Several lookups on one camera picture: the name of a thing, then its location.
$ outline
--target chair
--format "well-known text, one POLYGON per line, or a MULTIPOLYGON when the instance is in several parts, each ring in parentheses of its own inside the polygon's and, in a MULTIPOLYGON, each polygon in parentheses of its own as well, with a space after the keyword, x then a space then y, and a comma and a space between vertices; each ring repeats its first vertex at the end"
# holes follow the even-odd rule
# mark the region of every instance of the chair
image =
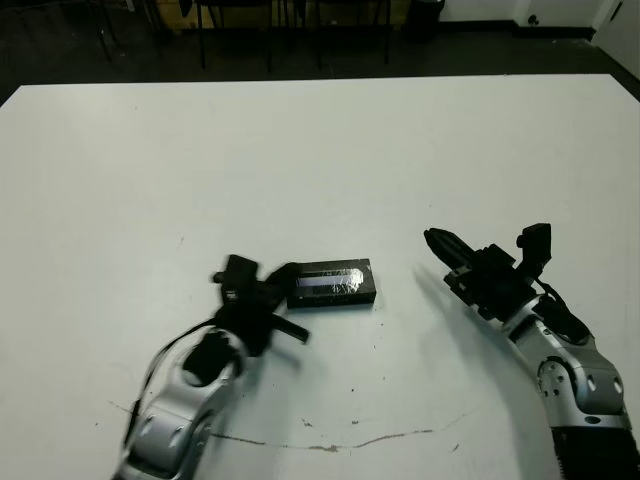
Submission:
POLYGON ((376 13, 373 18, 373 25, 378 25, 378 18, 380 16, 380 9, 383 3, 386 3, 386 24, 385 24, 385 44, 384 44, 384 63, 389 63, 389 40, 391 34, 391 0, 315 0, 316 3, 316 35, 317 35, 317 60, 318 60, 318 69, 322 69, 322 48, 320 47, 320 40, 322 37, 322 22, 320 20, 320 3, 327 4, 356 4, 357 10, 357 20, 356 23, 360 25, 360 10, 362 3, 365 2, 376 2, 376 13))
MULTIPOLYGON (((213 13, 213 8, 218 9, 218 13, 220 14, 220 28, 224 28, 224 8, 252 8, 252 7, 267 7, 268 9, 268 22, 267 22, 267 71, 271 72, 271 27, 272 27, 272 16, 273 16, 273 0, 194 0, 196 4, 197 14, 198 14, 198 37, 200 42, 200 64, 202 65, 202 69, 204 70, 206 67, 205 63, 205 51, 204 51, 204 33, 202 28, 202 7, 206 7, 209 11, 209 17, 211 17, 211 22, 213 23, 214 28, 218 27, 218 22, 216 20, 216 16, 213 13)), ((281 20, 281 11, 280 11, 280 0, 278 1, 278 23, 281 20)), ((289 15, 287 14, 287 0, 282 0, 284 3, 284 15, 285 15, 285 25, 287 28, 289 27, 289 15)))

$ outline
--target dark floor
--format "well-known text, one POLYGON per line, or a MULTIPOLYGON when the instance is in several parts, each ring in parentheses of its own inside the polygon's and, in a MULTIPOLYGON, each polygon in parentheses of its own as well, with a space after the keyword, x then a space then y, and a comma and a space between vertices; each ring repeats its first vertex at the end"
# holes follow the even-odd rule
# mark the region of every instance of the dark floor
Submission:
POLYGON ((264 33, 206 36, 202 70, 195 34, 154 42, 139 16, 110 10, 117 48, 108 61, 85 4, 0 12, 0 105, 24 84, 299 80, 524 73, 610 73, 638 100, 640 82, 584 39, 522 38, 508 31, 446 32, 425 44, 391 39, 383 62, 381 31, 340 29, 325 34, 323 68, 315 61, 313 32, 274 34, 273 71, 267 72, 264 33))

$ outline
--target black trash can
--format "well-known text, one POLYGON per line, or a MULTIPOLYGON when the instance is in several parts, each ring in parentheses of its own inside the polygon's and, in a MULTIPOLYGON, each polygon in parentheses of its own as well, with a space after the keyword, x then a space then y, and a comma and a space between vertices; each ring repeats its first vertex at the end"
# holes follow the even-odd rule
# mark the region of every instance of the black trash can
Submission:
POLYGON ((438 32, 445 0, 411 0, 403 31, 413 42, 425 42, 438 32))

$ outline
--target scratch mark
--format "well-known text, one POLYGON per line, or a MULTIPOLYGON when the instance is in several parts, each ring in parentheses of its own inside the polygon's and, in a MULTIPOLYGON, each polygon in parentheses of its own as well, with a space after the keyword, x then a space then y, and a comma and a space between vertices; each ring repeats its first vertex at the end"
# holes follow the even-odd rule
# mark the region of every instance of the scratch mark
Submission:
POLYGON ((432 433, 433 430, 414 430, 413 432, 405 432, 405 433, 396 433, 393 435, 383 435, 382 437, 377 437, 372 440, 368 440, 364 443, 360 443, 358 445, 331 445, 329 447, 323 447, 322 445, 312 445, 310 447, 298 447, 295 445, 273 445, 266 442, 256 442, 255 440, 249 440, 247 438, 239 438, 239 437, 231 437, 229 435, 222 434, 212 434, 212 436, 216 438, 222 438, 225 440, 233 440, 236 442, 249 443, 251 445, 258 445, 261 447, 272 447, 272 448, 291 448, 296 450, 312 450, 312 451, 320 451, 326 453, 338 453, 340 450, 356 450, 358 448, 367 447, 373 443, 382 442, 383 440, 391 440, 393 438, 402 438, 409 437, 411 435, 420 435, 423 433, 432 433))
POLYGON ((323 452, 338 453, 338 449, 345 448, 338 445, 331 445, 330 447, 322 447, 320 445, 314 445, 313 447, 307 447, 307 450, 322 450, 323 452))
POLYGON ((116 407, 118 410, 122 410, 123 412, 126 413, 131 413, 131 411, 128 408, 124 408, 122 405, 118 405, 116 402, 112 402, 111 400, 108 400, 109 405, 116 407))
POLYGON ((392 438, 402 438, 402 437, 408 437, 410 435, 420 435, 422 433, 431 433, 431 432, 433 432, 433 430, 414 430, 413 432, 407 432, 407 433, 383 435, 382 437, 374 438, 373 440, 369 440, 368 442, 361 443, 360 445, 356 445, 354 447, 345 447, 345 448, 362 448, 362 447, 366 447, 367 445, 371 445, 372 443, 381 442, 383 440, 391 440, 392 438))
POLYGON ((467 415, 471 415, 472 413, 474 413, 476 410, 478 410, 480 408, 480 405, 478 405, 475 408, 472 408, 471 410, 469 410, 466 413, 463 413, 462 415, 460 415, 459 417, 454 418, 453 420, 451 420, 449 423, 447 423, 444 428, 442 429, 442 431, 444 432, 445 430, 449 429, 450 427, 453 427, 456 423, 458 423, 460 420, 462 420, 464 417, 466 417, 467 415))
POLYGON ((234 442, 250 443, 251 445, 266 445, 266 442, 256 442, 255 440, 249 440, 247 438, 231 437, 229 435, 222 435, 221 433, 212 433, 211 436, 224 440, 233 440, 234 442))

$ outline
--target chair leg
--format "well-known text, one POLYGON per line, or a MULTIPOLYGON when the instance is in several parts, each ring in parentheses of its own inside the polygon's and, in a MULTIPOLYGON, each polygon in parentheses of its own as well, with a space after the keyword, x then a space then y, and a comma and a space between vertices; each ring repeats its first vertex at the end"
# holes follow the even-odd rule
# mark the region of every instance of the chair leg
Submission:
POLYGON ((382 7, 382 2, 384 0, 378 0, 378 3, 376 4, 376 13, 373 16, 373 24, 374 25, 378 25, 378 19, 380 18, 380 8, 382 7))
POLYGON ((289 28, 289 5, 287 5, 287 0, 282 0, 282 5, 284 6, 284 27, 289 28))
POLYGON ((142 23, 144 23, 144 28, 147 30, 147 34, 153 41, 153 48, 158 54, 159 58, 162 58, 162 52, 160 51, 160 47, 158 45, 158 35, 155 30, 154 25, 151 22, 151 17, 147 16, 147 9, 144 3, 144 0, 134 0, 133 1, 133 9, 140 19, 142 23))
POLYGON ((384 63, 389 63, 389 41, 391 40, 391 0, 387 0, 387 25, 385 26, 384 63))
POLYGON ((111 61, 111 55, 109 54, 109 49, 107 48, 107 44, 104 42, 104 37, 102 36, 102 29, 100 28, 100 23, 96 17, 96 12, 93 9, 93 5, 91 4, 91 0, 85 0, 85 5, 89 10, 89 17, 93 20, 93 24, 96 28, 96 35, 98 35, 98 40, 100 41, 100 46, 102 47, 102 51, 104 52, 104 56, 107 58, 107 61, 111 61))
POLYGON ((322 70, 322 48, 320 46, 321 41, 321 30, 320 27, 320 0, 315 0, 316 2, 316 49, 317 49, 317 62, 318 62, 318 70, 322 70))
POLYGON ((218 22, 216 21, 216 16, 213 14, 211 5, 207 5, 207 10, 209 10, 209 17, 211 18, 211 23, 213 23, 213 28, 218 28, 218 22))
POLYGON ((202 6, 197 3, 196 9, 198 11, 198 40, 200 41, 200 65, 202 69, 205 69, 204 63, 204 32, 202 31, 202 6))
POLYGON ((122 50, 120 42, 116 38, 115 33, 113 32, 113 25, 111 23, 111 17, 109 16, 109 12, 107 11, 107 6, 104 3, 104 0, 100 0, 100 11, 102 12, 102 16, 104 17, 104 23, 107 25, 107 30, 109 31, 109 35, 111 35, 111 40, 114 45, 122 50))

